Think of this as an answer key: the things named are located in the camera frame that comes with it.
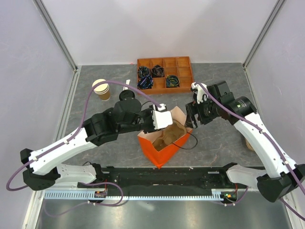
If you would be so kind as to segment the orange paper bag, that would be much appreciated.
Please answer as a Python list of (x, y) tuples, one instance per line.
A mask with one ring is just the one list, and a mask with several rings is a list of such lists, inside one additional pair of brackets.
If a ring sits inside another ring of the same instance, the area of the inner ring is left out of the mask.
[(143, 154), (158, 168), (164, 166), (184, 146), (193, 129), (185, 127), (186, 114), (176, 106), (171, 110), (173, 124), (164, 130), (147, 133), (140, 132), (138, 140)]

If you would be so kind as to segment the black cup lid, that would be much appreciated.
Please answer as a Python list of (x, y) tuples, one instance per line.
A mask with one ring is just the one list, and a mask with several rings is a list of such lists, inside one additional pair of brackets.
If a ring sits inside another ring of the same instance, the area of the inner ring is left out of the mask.
[(134, 99), (134, 98), (135, 98), (135, 93), (132, 90), (129, 90), (129, 89), (123, 90), (119, 94), (119, 100), (120, 101), (127, 100), (127, 99)]

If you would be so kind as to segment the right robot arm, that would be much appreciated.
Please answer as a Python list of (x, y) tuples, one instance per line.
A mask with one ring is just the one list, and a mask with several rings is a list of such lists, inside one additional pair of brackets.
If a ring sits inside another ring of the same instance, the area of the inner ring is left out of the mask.
[(225, 81), (211, 85), (193, 82), (191, 91), (193, 101), (185, 106), (185, 125), (197, 128), (199, 124), (206, 125), (218, 117), (227, 120), (248, 141), (264, 166), (260, 170), (228, 164), (226, 171), (218, 176), (222, 187), (228, 188), (234, 183), (252, 187), (270, 202), (296, 188), (304, 191), (305, 166), (297, 164), (279, 146), (247, 97), (235, 98)]

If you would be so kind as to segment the stack of paper cups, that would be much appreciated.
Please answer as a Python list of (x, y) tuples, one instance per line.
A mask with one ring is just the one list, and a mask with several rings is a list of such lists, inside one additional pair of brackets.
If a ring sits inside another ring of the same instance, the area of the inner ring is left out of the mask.
[(94, 89), (94, 92), (98, 95), (98, 97), (103, 100), (103, 101), (107, 101), (109, 100), (111, 94), (110, 94), (110, 88), (109, 85), (107, 83), (101, 84), (99, 86), (97, 86)]

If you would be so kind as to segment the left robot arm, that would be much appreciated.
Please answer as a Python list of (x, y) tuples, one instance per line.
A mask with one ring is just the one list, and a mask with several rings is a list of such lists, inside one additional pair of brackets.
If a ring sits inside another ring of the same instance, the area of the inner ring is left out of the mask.
[(120, 100), (114, 107), (82, 121), (76, 130), (59, 141), (36, 151), (23, 149), (20, 152), (21, 162), (26, 167), (22, 173), (23, 181), (34, 191), (60, 183), (101, 187), (105, 181), (101, 165), (69, 166), (64, 162), (79, 153), (117, 140), (120, 134), (158, 131), (162, 115), (170, 115), (165, 106), (152, 104), (143, 109), (135, 98)]

